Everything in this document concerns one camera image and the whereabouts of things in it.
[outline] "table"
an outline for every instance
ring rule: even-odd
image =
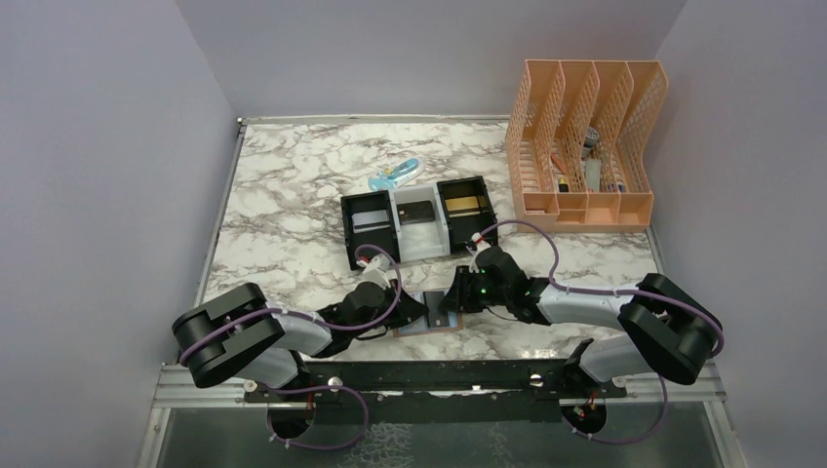
[[[209,299],[247,282],[270,304],[316,310],[339,302],[360,281],[344,249],[339,198],[369,191],[368,176],[410,157],[425,170],[412,183],[483,176],[498,219],[514,216],[503,142],[505,123],[250,125],[233,177],[209,272]],[[536,234],[499,228],[500,245],[530,275],[545,275],[551,248]],[[610,288],[656,271],[645,233],[560,234],[557,278]],[[446,288],[470,255],[402,264],[407,291]],[[504,308],[498,315],[508,317]],[[584,337],[617,331],[463,317],[464,330],[353,341],[331,360],[453,360],[566,357]]]

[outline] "perforated plastic divider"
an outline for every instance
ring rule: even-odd
[[[667,87],[657,61],[527,60],[506,132],[517,218],[549,231],[646,229],[643,151]],[[581,160],[590,125],[600,133],[597,193],[586,191]],[[559,192],[563,177],[569,193]]]

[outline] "orange plastic organizer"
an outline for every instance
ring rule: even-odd
[[[643,152],[667,87],[658,61],[526,60],[505,135],[517,218],[547,231],[645,230]],[[599,192],[586,190],[580,157],[589,127],[600,133],[589,155],[601,161]]]

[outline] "light blue object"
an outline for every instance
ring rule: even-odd
[[[411,158],[395,168],[387,168],[368,178],[368,187],[372,192],[393,190],[422,174],[424,169],[419,158]]]

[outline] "metal frame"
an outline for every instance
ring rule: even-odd
[[[348,123],[504,123],[507,115],[320,115],[320,116],[290,116],[290,117],[255,117],[238,119],[240,124],[239,135],[236,141],[235,152],[232,157],[232,167],[221,198],[216,224],[213,229],[212,241],[205,256],[194,307],[204,298],[209,280],[210,269],[216,252],[217,240],[224,214],[227,208],[233,178],[235,177],[238,160],[243,147],[244,136],[249,125],[258,124],[348,124]],[[664,272],[663,256],[653,228],[647,228],[652,257],[657,271]],[[611,403],[639,404],[657,403],[663,401],[660,382],[654,373],[620,377],[614,380],[617,386],[625,386],[627,397],[611,399]],[[162,446],[169,426],[170,415],[173,409],[181,408],[255,408],[255,409],[299,409],[304,403],[247,403],[245,402],[244,380],[230,378],[226,382],[208,389],[195,387],[189,370],[178,365],[162,365],[152,409],[149,414],[143,446],[138,458],[139,468],[154,468],[158,465]],[[474,394],[492,393],[491,391],[469,388]],[[677,385],[671,382],[666,384],[670,402],[700,402],[703,403],[710,428],[715,439],[720,457],[726,467],[745,468],[743,453],[740,450],[735,433],[729,422],[724,401],[727,394],[724,390],[715,363],[710,360],[704,366],[697,381],[692,386]],[[581,400],[560,400],[560,405],[575,405]]]

